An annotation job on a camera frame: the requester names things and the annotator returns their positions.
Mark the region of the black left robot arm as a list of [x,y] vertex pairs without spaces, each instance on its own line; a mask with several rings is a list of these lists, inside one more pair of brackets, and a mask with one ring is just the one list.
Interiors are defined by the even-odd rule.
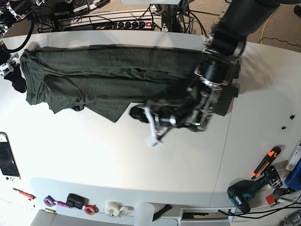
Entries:
[[238,74],[247,37],[283,3],[282,0],[231,1],[208,33],[185,97],[148,100],[132,107],[130,116],[149,124],[151,135],[156,139],[175,128],[205,131],[221,99],[231,101],[238,95],[232,81]]

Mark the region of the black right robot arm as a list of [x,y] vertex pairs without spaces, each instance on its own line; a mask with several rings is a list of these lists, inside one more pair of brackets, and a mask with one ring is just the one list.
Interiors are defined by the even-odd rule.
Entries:
[[21,75],[20,64],[16,62],[19,58],[18,51],[25,47],[33,33],[35,25],[33,12],[44,3],[44,0],[2,0],[0,2],[1,38],[5,36],[13,25],[25,19],[31,21],[27,37],[19,47],[8,49],[3,41],[0,42],[0,76],[10,81],[13,88],[20,93],[25,93],[27,86],[25,79]]

